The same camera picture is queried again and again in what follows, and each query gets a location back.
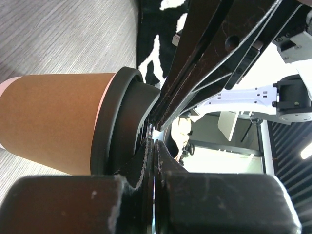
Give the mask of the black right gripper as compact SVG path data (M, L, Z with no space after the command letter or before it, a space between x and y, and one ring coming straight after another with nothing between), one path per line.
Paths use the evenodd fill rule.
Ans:
M312 7L310 0L192 0L151 123L163 130L191 100L190 108L200 115L243 110L311 117L312 59L289 63L298 73L280 81L234 88L302 4Z

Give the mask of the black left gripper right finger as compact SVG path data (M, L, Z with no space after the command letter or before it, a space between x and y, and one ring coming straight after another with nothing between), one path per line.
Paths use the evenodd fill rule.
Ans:
M157 234L168 234L170 226L170 205L166 188L168 172L186 172L171 155L165 143L155 141L154 177L155 177L155 229Z

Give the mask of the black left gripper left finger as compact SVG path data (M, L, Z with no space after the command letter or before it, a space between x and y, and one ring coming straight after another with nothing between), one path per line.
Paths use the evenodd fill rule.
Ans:
M144 140L117 175L123 180L115 233L150 234L153 221L154 140Z

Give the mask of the black plastic cup lid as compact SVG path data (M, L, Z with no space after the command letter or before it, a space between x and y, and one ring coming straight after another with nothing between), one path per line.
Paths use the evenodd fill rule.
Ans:
M122 67L116 73L96 120L91 174L113 174L134 156L141 128L159 96L160 90L144 83L139 70Z

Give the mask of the brown paper cup innermost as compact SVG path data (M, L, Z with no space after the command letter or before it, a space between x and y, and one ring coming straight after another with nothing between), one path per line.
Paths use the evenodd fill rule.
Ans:
M71 175L89 175L95 124L113 78L113 73L49 74L4 81L1 148Z

